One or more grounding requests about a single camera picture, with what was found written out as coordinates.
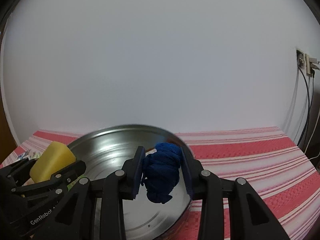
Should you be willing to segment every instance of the rolled blue cloth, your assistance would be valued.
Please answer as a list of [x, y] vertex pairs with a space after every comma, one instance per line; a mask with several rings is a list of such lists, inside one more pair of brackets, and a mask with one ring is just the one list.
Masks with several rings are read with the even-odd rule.
[[143, 160], [141, 185], [146, 186], [151, 202], [165, 204], [172, 199], [169, 193], [179, 182], [182, 153], [172, 143], [158, 143], [155, 148], [157, 152]]

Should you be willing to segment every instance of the yellow sponge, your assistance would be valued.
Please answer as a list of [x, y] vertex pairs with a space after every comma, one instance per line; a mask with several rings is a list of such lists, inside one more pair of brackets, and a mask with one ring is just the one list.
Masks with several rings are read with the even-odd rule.
[[51, 175], [74, 163], [76, 157], [63, 143], [52, 142], [30, 170], [35, 183], [49, 180]]

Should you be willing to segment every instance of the white wall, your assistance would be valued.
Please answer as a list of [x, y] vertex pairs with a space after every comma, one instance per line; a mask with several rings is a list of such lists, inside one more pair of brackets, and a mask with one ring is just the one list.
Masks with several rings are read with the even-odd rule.
[[306, 99], [300, 76], [290, 118], [296, 47], [320, 58], [303, 0], [21, 0], [4, 45], [5, 101], [20, 141], [123, 123], [277, 125], [294, 139]]

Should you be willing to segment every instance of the stainless steel bowl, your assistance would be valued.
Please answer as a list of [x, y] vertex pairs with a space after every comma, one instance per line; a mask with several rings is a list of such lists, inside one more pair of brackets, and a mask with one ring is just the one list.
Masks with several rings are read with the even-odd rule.
[[[174, 134], [152, 126], [121, 125], [98, 130], [82, 136], [68, 145], [78, 160], [86, 163], [85, 176], [90, 180], [101, 179], [121, 169], [131, 159], [138, 146], [152, 149], [159, 142], [171, 142], [179, 146], [185, 143]], [[172, 190], [172, 199], [166, 204], [155, 204], [147, 199], [145, 187], [140, 186], [135, 200], [123, 201], [124, 225], [127, 240], [150, 240], [168, 237], [173, 228], [180, 228], [188, 216], [190, 198], [186, 192], [182, 173]], [[97, 201], [94, 239], [99, 239], [101, 200]]]

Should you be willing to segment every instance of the red and white tablecloth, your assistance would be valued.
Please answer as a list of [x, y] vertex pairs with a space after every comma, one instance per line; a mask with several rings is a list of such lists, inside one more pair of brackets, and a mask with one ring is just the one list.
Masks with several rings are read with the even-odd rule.
[[[320, 176], [303, 152], [277, 127], [177, 134], [203, 167], [221, 178], [246, 178], [278, 218], [292, 240], [307, 234], [320, 214]], [[16, 161], [27, 150], [40, 155], [51, 141], [69, 144], [80, 134], [40, 130], [0, 165]], [[197, 239], [201, 201], [176, 236]], [[230, 238], [228, 201], [224, 201], [225, 238]]]

